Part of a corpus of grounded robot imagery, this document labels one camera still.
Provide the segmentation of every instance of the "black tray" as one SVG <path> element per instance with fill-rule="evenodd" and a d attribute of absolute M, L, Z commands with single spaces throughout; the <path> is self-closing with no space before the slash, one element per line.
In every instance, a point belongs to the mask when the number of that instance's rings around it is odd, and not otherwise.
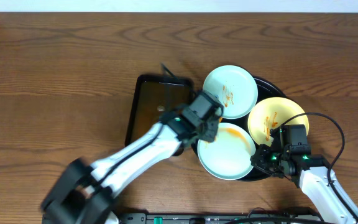
<path fill-rule="evenodd" d="M 144 82 L 157 82 L 157 83 L 162 82 L 162 83 L 171 83 L 171 84 L 182 84 L 182 85 L 189 86 L 191 89 L 193 89 L 193 85 L 194 85 L 193 81 L 189 78 L 182 78 L 182 77 L 173 78 L 173 77 L 168 77 L 168 76 L 163 76 L 163 75 L 158 75 L 158 74 L 153 74 L 153 73 L 147 73 L 147 74 L 140 75 L 136 81 L 134 99 L 132 101 L 132 109 L 131 109 L 131 114 L 129 116 L 127 134 L 125 137 L 125 147 L 127 147 L 130 143 L 132 143 L 134 141 L 134 140 L 132 141 L 132 130 L 134 129 L 134 125 L 135 125 L 134 122 L 135 122 L 135 117 L 136 117 L 137 104 L 138 104 L 139 96 L 140 96 L 140 87 L 142 86 L 142 83 L 144 83 Z M 190 94 L 189 100 L 187 103 L 191 103 L 192 99 L 193 98 Z"/>
<path fill-rule="evenodd" d="M 273 83 L 270 83 L 269 81 L 260 78 L 260 77 L 255 77 L 253 76 L 253 78 L 255 79 L 256 85 L 258 87 L 258 99 L 256 101 L 256 103 L 270 98 L 270 97 L 284 97 L 286 98 L 287 96 L 285 96 L 285 94 L 283 93 L 283 91 L 281 91 L 279 88 L 277 88 L 277 86 L 275 86 Z M 231 124 L 235 124 L 241 128 L 243 128 L 245 131 L 247 131 L 249 133 L 248 130 L 248 116 L 249 114 L 238 118 L 238 119 L 223 119 L 222 122 L 223 123 L 231 123 Z M 198 156 L 197 154 L 197 144 L 198 141 L 196 141 L 194 144 L 191 145 L 191 148 L 193 148 L 194 153 Z M 252 169 L 245 177 L 240 178 L 238 180 L 241 181 L 256 181 L 256 180 L 262 180 L 269 177 L 269 175 L 257 170 L 257 169 Z"/>

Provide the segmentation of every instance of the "food residue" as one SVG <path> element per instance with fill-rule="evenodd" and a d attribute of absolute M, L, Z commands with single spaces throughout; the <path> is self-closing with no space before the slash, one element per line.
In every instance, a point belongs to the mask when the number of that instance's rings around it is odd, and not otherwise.
<path fill-rule="evenodd" d="M 276 119 L 276 116 L 277 116 L 277 112 L 274 112 L 272 128 L 276 127 L 276 125 L 278 124 L 278 122 L 274 122 L 274 119 Z"/>
<path fill-rule="evenodd" d="M 246 144 L 247 148 L 250 149 L 247 139 L 239 131 L 232 128 L 225 128 L 225 131 L 227 131 L 229 134 L 234 135 L 235 137 L 241 138 L 241 140 L 243 140 L 244 143 Z"/>
<path fill-rule="evenodd" d="M 266 141 L 268 141 L 270 139 L 269 117 L 268 116 L 266 117 L 265 126 L 266 126 Z"/>
<path fill-rule="evenodd" d="M 226 85 L 223 85 L 222 99 L 223 99 L 224 107 L 228 107 L 229 104 L 234 105 L 233 92 Z"/>
<path fill-rule="evenodd" d="M 276 125 L 278 124 L 278 122 L 275 122 L 276 116 L 277 116 L 277 112 L 274 112 L 272 128 L 276 127 Z M 270 119 L 268 116 L 266 116 L 266 120 L 264 121 L 264 133 L 266 133 L 266 141 L 270 140 L 269 124 L 270 124 Z"/>

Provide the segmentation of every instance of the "yellow plate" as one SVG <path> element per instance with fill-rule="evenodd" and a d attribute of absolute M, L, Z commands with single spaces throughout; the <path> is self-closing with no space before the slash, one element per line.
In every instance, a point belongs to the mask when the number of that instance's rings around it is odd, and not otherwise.
<path fill-rule="evenodd" d="M 304 113 L 303 109 L 294 101 L 272 97 L 257 103 L 248 117 L 248 130 L 252 139 L 257 144 L 270 146 L 273 138 L 270 137 L 270 129 L 279 127 L 291 117 Z M 287 124 L 304 124 L 306 135 L 309 133 L 309 121 L 307 116 L 300 116 Z"/>

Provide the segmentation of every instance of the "white wall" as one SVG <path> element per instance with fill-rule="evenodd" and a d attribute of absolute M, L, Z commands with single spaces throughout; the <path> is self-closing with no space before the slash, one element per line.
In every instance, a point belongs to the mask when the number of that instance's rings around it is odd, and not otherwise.
<path fill-rule="evenodd" d="M 358 0 L 0 0 L 0 12 L 358 12 Z"/>

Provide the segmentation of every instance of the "round black tray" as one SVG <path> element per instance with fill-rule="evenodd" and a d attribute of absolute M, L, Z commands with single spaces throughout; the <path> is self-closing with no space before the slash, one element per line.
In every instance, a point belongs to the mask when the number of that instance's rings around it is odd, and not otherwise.
<path fill-rule="evenodd" d="M 279 88 L 277 88 L 277 86 L 273 85 L 273 83 L 270 83 L 267 80 L 264 80 L 263 78 L 260 77 L 253 77 L 255 79 L 256 85 L 258 87 L 258 99 L 256 101 L 256 103 L 259 103 L 260 101 L 270 98 L 270 97 L 287 97 L 285 96 L 285 94 L 283 93 L 283 91 L 281 91 Z M 248 116 L 249 114 L 243 116 L 242 118 L 238 118 L 238 119 L 223 119 L 222 122 L 223 123 L 232 123 L 235 124 L 239 127 L 242 127 L 245 131 L 248 131 Z M 198 156 L 197 154 L 197 144 L 198 141 L 196 141 L 194 144 L 191 145 L 191 148 L 193 149 L 194 153 Z M 249 172 L 245 177 L 240 178 L 238 180 L 241 181 L 256 181 L 256 180 L 262 180 L 269 177 L 269 175 L 257 170 L 257 169 L 252 169 L 251 172 Z"/>

